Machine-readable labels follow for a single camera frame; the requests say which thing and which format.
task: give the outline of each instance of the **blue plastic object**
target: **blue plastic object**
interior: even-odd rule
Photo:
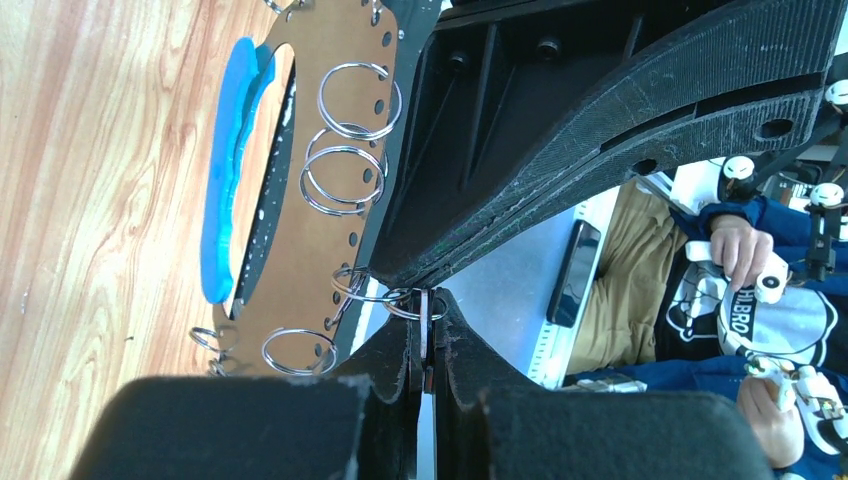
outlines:
[[[250,38],[242,38],[233,47],[221,83],[200,240],[203,294],[213,304],[226,301],[233,289],[230,272],[233,202],[256,109],[265,88],[274,79],[274,70],[272,52],[264,45],[254,47]]]

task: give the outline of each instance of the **graphic t-shirt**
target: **graphic t-shirt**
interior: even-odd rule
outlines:
[[[734,293],[720,267],[681,249],[655,327],[657,360],[760,353],[848,374],[846,315],[848,298],[806,288],[787,287],[773,305],[754,287]]]

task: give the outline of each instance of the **wood grain surface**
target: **wood grain surface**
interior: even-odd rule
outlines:
[[[276,17],[258,0],[3,6],[0,478],[63,478],[122,385],[206,370],[187,331],[211,325],[198,245],[218,88],[234,42]],[[246,158],[250,219],[264,159]]]

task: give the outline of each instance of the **khaki pants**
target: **khaki pants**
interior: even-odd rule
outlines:
[[[686,235],[668,205],[635,181],[621,187],[568,373],[656,360],[654,324]]]

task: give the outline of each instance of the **smartphone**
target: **smartphone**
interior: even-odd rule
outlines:
[[[583,297],[589,294],[589,284],[595,278],[592,266],[600,245],[601,232],[597,228],[583,220],[575,222],[548,305],[549,322],[569,328],[577,323]]]

